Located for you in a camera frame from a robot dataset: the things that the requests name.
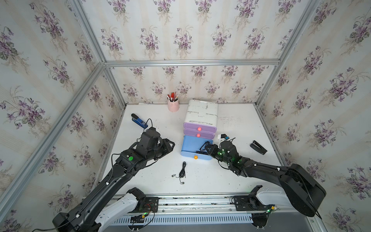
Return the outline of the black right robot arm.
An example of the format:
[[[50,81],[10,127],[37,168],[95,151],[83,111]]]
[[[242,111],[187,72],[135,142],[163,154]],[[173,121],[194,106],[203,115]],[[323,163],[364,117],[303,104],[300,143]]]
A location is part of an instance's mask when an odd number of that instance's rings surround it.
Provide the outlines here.
[[[326,197],[325,189],[300,165],[274,166],[239,155],[231,141],[220,145],[204,143],[200,148],[210,157],[227,164],[227,169],[241,177],[258,178],[280,186],[291,205],[305,216],[319,216]]]

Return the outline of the black wired earphones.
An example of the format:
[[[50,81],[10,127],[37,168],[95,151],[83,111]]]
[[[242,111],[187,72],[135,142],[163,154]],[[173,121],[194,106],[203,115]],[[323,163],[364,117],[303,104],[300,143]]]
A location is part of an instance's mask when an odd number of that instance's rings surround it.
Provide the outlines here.
[[[204,146],[205,145],[208,145],[208,144],[211,144],[209,141],[206,141],[199,150],[196,151],[197,154],[203,154],[203,155],[208,155],[205,150],[204,150]]]
[[[182,163],[182,169],[181,169],[181,171],[179,172],[179,174],[178,174],[178,175],[177,175],[177,174],[173,174],[173,175],[172,175],[172,177],[179,179],[179,182],[180,182],[181,185],[184,184],[184,182],[183,182],[181,179],[183,179],[183,178],[186,177],[186,176],[185,176],[185,175],[186,175],[185,168],[186,168],[186,162],[184,161],[184,162]]]

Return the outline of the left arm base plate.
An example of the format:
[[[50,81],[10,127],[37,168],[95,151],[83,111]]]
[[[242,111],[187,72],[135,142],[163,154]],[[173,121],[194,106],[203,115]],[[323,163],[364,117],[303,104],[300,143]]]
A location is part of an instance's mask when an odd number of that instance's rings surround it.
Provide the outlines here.
[[[149,212],[157,212],[158,205],[159,205],[159,198],[158,197],[145,197],[141,199],[134,210],[130,213],[149,213]]]

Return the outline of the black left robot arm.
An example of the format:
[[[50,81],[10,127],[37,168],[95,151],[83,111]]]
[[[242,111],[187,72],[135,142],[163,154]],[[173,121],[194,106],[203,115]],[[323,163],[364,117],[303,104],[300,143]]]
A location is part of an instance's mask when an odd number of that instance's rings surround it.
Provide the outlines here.
[[[61,212],[54,217],[54,228],[37,228],[34,231],[97,232],[102,224],[95,220],[115,194],[140,170],[145,169],[148,161],[158,161],[171,153],[174,147],[175,143],[161,138],[156,128],[148,128],[135,143],[119,154],[107,176],[80,204],[68,213]]]

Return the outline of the blue bottom drawer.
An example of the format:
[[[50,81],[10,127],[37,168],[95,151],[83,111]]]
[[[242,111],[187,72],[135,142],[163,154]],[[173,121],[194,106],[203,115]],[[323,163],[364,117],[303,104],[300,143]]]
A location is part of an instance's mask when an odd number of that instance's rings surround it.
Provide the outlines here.
[[[181,156],[187,157],[187,158],[194,158],[194,156],[197,155],[198,159],[200,160],[211,160],[212,157],[209,155],[203,155],[203,154],[196,153],[196,151],[199,150],[206,141],[209,141],[211,144],[213,144],[213,141],[209,139],[185,135],[183,139],[181,153],[180,153]]]

